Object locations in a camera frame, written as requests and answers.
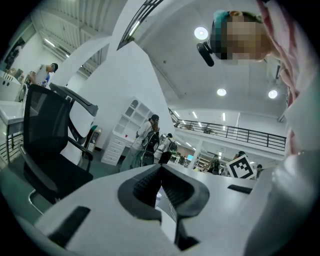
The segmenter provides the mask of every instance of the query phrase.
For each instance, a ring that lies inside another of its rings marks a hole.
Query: backpack
[[[169,144],[168,152],[171,153],[172,155],[175,155],[177,153],[177,151],[178,151],[178,145],[177,145],[177,143],[175,141],[172,141]]]

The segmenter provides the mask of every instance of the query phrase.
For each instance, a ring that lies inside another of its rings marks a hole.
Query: white ceiling
[[[205,27],[210,31],[214,11],[257,13],[256,1],[168,0],[165,3],[161,11],[141,24],[134,37],[150,56],[170,108],[224,109],[273,117],[283,113],[287,88],[282,82],[270,83],[265,61],[242,61],[235,65],[213,57],[215,65],[209,67],[196,47],[199,40],[194,30]],[[219,88],[227,90],[223,99],[217,98]],[[279,93],[275,100],[268,98],[271,89]]]
[[[30,14],[33,26],[55,55],[65,59],[97,34],[110,36],[127,0],[44,0]],[[80,71],[92,74],[105,60],[108,46],[95,53]]]
[[[238,112],[225,111],[225,121],[222,118],[222,111],[215,109],[180,109],[176,111],[180,120],[211,123],[235,127],[238,119]]]

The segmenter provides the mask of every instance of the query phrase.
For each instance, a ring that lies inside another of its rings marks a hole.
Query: railing
[[[146,17],[162,2],[163,0],[146,0],[141,8],[137,11],[131,22],[129,23],[128,27],[126,28],[122,39],[119,43],[117,50],[121,47],[124,47],[126,44],[134,41],[135,38],[133,37],[133,33],[130,32],[134,29],[137,30],[138,26],[145,20]]]
[[[270,149],[285,151],[286,137],[223,124],[180,120],[170,109],[169,111],[171,117],[174,116],[172,119],[177,119],[176,122],[173,122],[175,123],[174,127],[176,128],[220,136],[236,141],[267,147]]]

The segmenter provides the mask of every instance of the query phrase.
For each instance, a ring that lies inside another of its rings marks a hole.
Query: white cabinet
[[[132,146],[136,139],[136,132],[152,115],[153,112],[147,106],[133,97],[109,136],[101,162],[117,165],[125,147]]]

